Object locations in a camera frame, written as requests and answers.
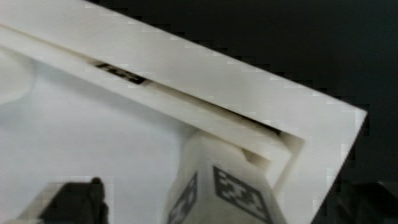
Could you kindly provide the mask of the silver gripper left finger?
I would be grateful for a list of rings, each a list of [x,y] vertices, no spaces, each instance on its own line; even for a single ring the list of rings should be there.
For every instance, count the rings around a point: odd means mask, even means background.
[[[98,177],[62,185],[39,219],[42,224],[108,224],[105,185]]]

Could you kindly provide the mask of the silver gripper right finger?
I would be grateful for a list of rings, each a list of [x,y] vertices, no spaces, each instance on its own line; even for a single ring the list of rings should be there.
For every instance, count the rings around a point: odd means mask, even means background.
[[[334,224],[398,224],[398,181],[344,181]]]

